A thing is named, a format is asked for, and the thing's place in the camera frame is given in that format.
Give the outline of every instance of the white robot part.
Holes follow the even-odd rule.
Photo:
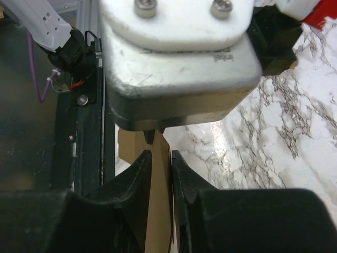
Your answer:
[[[2,0],[22,21],[41,47],[55,52],[70,38],[71,26],[46,0]]]
[[[135,11],[139,1],[145,5],[156,1],[155,15],[144,18],[143,12]],[[139,47],[163,52],[216,51],[232,46],[247,30],[254,8],[254,0],[100,2],[102,15],[119,36]],[[214,15],[212,5],[228,2],[229,12],[224,9],[227,13]]]
[[[305,19],[320,0],[276,0],[280,12],[296,20]]]

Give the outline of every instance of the brown cardboard piece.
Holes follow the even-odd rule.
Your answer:
[[[143,132],[118,131],[119,156],[133,163],[145,150],[152,151],[152,178],[147,216],[145,253],[167,253],[171,245],[172,182],[170,146],[156,130],[154,142],[148,145]]]

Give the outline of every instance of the marble table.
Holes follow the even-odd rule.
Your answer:
[[[303,28],[295,69],[264,77],[222,121],[164,136],[217,188],[310,189],[337,224],[337,21]],[[120,173],[128,164],[116,159]]]

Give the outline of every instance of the black cable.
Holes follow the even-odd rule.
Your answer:
[[[91,36],[93,36],[94,38],[97,38],[97,36],[92,31],[85,31],[85,33],[84,33],[84,40],[85,40],[85,44],[86,45],[88,45],[88,33],[90,33]]]

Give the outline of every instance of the bolt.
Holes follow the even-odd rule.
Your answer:
[[[77,99],[77,103],[80,106],[84,106],[86,104],[88,104],[88,97],[86,95],[81,95],[78,99]]]
[[[157,0],[134,0],[134,12],[142,18],[152,18],[157,14]]]
[[[224,20],[229,17],[233,9],[230,0],[214,0],[211,6],[211,13],[214,17]]]

